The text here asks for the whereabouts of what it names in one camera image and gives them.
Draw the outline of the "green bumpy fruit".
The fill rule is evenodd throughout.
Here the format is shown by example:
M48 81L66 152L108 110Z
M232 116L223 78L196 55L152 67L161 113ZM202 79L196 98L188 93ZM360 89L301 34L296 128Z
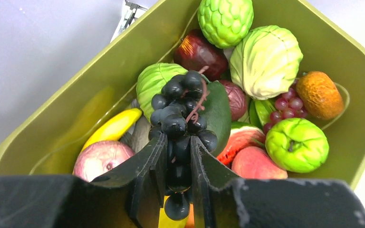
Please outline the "green bumpy fruit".
M217 48L236 46L254 19L251 0L202 0L197 18L206 39Z

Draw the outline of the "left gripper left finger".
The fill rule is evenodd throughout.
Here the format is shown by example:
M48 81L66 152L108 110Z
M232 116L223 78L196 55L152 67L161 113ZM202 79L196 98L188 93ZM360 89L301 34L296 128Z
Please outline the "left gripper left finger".
M0 228L155 228L167 137L92 182L67 175L0 176Z

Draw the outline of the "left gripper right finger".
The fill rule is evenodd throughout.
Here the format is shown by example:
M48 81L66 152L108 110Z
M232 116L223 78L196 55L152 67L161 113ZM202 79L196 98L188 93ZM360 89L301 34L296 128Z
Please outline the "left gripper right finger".
M244 179L191 138L198 228L365 228L365 208L333 179Z

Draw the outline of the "dark grape bunch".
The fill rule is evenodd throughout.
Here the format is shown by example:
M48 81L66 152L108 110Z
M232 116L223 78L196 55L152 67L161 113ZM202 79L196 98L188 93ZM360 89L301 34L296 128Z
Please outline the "dark grape bunch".
M200 135L211 150L218 142L216 134L207 130L206 119L199 115L209 94L202 77L208 68L204 66L199 71L173 76L160 93L152 97L154 112L150 116L149 138L161 133L167 136L167 199L163 209L166 217L174 221L184 220L190 214L191 137Z

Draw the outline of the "dark green avocado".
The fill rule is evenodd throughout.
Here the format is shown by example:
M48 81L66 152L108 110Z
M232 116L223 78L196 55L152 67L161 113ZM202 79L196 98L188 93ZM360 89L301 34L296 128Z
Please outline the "dark green avocado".
M220 82L207 84L209 94L202 103L205 110L200 110L199 115L207 122L207 129L213 131L218 139L217 147L211 154L217 157L227 145L231 132L231 110L229 97L224 85Z

